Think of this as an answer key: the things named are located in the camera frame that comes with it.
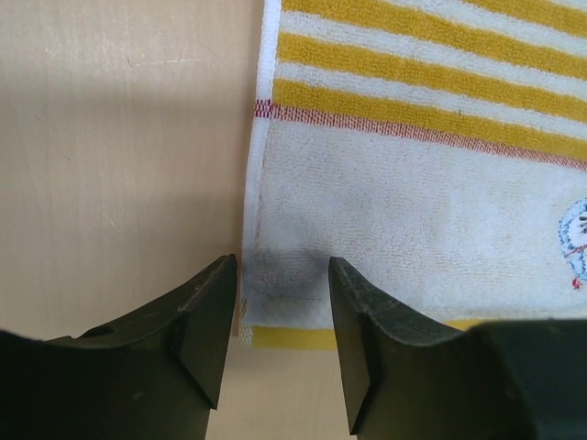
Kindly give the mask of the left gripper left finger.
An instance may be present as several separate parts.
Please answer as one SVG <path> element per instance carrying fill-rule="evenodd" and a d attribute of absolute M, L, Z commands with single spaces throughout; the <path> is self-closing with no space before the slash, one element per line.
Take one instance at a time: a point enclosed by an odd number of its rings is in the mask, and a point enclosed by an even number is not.
<path fill-rule="evenodd" d="M 238 289 L 226 255 L 78 337 L 1 334 L 4 439 L 203 439 Z"/>

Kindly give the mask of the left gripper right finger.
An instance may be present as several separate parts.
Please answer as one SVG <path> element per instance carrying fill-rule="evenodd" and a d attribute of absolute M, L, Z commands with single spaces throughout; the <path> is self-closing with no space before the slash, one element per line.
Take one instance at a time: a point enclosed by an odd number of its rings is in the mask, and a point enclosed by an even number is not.
<path fill-rule="evenodd" d="M 583 439 L 586 323 L 439 323 L 332 258 L 349 431 L 359 439 Z"/>

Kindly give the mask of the yellow striped towel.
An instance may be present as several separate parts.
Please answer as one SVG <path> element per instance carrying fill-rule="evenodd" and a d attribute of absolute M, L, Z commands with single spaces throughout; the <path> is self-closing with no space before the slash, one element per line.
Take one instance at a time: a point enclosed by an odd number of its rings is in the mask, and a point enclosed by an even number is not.
<path fill-rule="evenodd" d="M 583 1 L 268 1 L 241 339 L 335 345 L 333 257 L 464 329 L 586 315 Z"/>

